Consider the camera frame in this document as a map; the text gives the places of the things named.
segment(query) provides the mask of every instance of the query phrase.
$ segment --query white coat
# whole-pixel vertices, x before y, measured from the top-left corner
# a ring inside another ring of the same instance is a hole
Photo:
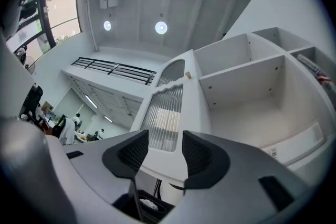
[[[76,125],[80,122],[80,119],[77,116],[72,117],[71,120],[75,122]]]
[[[62,145],[70,145],[75,142],[75,123],[68,118],[65,118],[65,126],[59,136]]]

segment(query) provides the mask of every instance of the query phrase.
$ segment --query white shelf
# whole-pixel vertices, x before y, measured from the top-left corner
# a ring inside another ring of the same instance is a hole
[[[278,27],[263,29],[253,33],[271,41],[285,51],[312,46],[312,44],[305,39]]]
[[[336,83],[336,64],[321,50],[311,46],[303,49],[289,51],[289,53],[297,58],[299,54],[306,56],[309,60],[316,63],[329,77]]]
[[[263,147],[318,122],[334,132],[328,107],[314,78],[292,57],[274,56],[203,76],[212,134]]]
[[[281,50],[268,40],[249,33],[218,41],[194,53],[205,76],[278,55]]]
[[[285,166],[293,164],[317,150],[326,138],[318,122],[284,141],[264,147],[262,150]]]
[[[229,108],[272,94],[283,56],[203,76],[200,83],[210,109]]]
[[[212,134],[263,147],[289,136],[286,118],[272,96],[210,111]]]

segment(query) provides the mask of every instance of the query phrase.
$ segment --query shelf compartment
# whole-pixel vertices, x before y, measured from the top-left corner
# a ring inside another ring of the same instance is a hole
[[[332,134],[330,111],[311,80],[286,55],[202,77],[212,134],[260,148],[313,122],[322,134]]]
[[[253,33],[271,41],[285,51],[312,46],[312,44],[305,39],[278,27],[267,28]]]
[[[336,64],[325,55],[320,49],[312,46],[303,49],[296,49],[289,52],[292,56],[297,58],[299,54],[307,57],[312,62],[316,63],[328,77],[336,83]]]
[[[261,60],[200,78],[210,109],[231,107],[271,95],[283,56]]]
[[[248,33],[225,39],[194,52],[202,75],[244,65],[281,53],[268,40]]]

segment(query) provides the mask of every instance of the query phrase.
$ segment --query fan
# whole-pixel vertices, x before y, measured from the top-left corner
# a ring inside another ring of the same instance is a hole
[[[34,73],[35,70],[35,60],[31,56],[26,57],[25,68],[30,74]]]

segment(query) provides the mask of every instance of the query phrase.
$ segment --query round ceiling light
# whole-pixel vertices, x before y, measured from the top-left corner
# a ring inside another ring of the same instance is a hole
[[[108,20],[106,20],[104,22],[104,28],[105,28],[106,31],[110,31],[111,30],[111,23]]]
[[[162,34],[166,33],[167,30],[168,30],[167,24],[164,23],[164,22],[158,22],[158,23],[155,25],[155,30],[156,30],[156,32],[158,32],[160,35],[162,35]]]

